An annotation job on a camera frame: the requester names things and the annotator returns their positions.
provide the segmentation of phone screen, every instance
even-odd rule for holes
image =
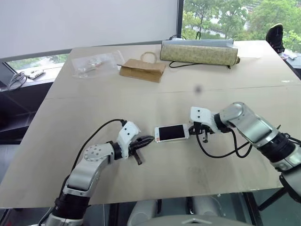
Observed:
[[[171,140],[177,138],[184,138],[183,125],[167,126],[159,128],[160,140]]]

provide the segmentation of window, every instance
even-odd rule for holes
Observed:
[[[43,56],[36,58],[29,58],[23,60],[15,60],[7,62],[7,64],[17,73],[31,72],[43,70],[45,73],[35,79],[28,79],[27,82],[55,79],[59,74],[63,64],[67,60],[69,54],[59,54],[52,56]]]
[[[301,52],[301,0],[185,0],[182,35],[195,39],[265,40],[282,23],[284,47]]]

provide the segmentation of brown paper bag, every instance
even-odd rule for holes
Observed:
[[[142,79],[152,82],[160,82],[166,65],[163,63],[147,63],[142,60],[129,59],[121,66],[120,75]]]

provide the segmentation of white smartphone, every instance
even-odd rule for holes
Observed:
[[[155,128],[155,141],[163,142],[169,140],[188,139],[188,125],[173,125],[173,126],[160,126]]]

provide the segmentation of black shoe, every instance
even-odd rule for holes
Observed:
[[[282,24],[276,24],[272,26],[267,35],[265,36],[265,40],[269,43],[270,46],[277,52],[284,52],[285,48],[283,47],[282,42],[283,36],[283,26]]]

